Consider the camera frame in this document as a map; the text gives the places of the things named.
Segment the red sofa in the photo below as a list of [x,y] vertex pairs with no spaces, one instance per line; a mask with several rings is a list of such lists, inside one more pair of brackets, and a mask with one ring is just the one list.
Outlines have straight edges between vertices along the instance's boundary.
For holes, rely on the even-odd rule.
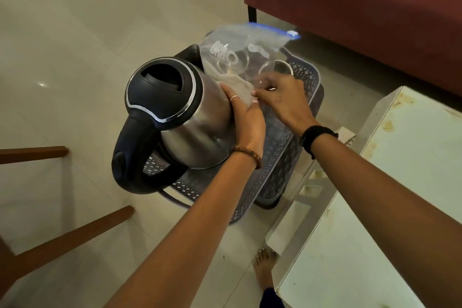
[[462,0],[244,1],[462,95]]

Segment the sofa leg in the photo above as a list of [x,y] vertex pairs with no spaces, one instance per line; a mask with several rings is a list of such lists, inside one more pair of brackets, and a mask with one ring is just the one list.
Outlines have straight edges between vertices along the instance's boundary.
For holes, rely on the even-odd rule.
[[249,22],[257,22],[257,9],[247,5],[247,11],[249,13]]

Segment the dark blue pants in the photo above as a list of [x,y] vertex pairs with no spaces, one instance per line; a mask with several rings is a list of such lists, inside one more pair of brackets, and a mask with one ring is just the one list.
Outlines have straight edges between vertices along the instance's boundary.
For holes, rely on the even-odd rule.
[[263,292],[260,308],[284,308],[282,300],[274,292],[274,288],[269,287]]

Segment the hand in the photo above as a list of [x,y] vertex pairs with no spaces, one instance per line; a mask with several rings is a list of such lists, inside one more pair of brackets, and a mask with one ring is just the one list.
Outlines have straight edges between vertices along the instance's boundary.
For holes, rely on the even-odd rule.
[[319,125],[306,101],[303,81],[276,72],[263,73],[262,76],[262,82],[276,89],[256,89],[251,94],[268,104],[290,130],[301,136],[312,125]]
[[[228,97],[228,100],[236,95],[236,92],[228,85],[220,83],[220,86]],[[254,100],[250,108],[248,108],[241,98],[235,97],[231,100],[231,105],[236,123],[237,145],[248,148],[262,157],[266,124],[258,101]]]

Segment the person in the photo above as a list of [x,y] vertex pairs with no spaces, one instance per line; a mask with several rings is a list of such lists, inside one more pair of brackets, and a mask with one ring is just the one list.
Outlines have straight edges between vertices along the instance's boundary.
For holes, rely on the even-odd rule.
[[[269,87],[276,90],[259,89],[253,95],[272,107],[297,136],[306,138],[305,149],[315,156],[422,303],[427,307],[462,306],[462,225],[335,136],[324,132],[313,139],[319,124],[309,109],[302,81],[277,73],[266,76]],[[231,88],[223,85],[222,89],[234,110],[237,146],[262,156],[265,120],[259,102],[254,101],[248,108]],[[107,307],[189,307],[256,166],[251,154],[233,152],[205,192]],[[262,308],[283,307],[274,293],[274,262],[274,254],[266,250],[255,260],[257,279],[265,292]]]

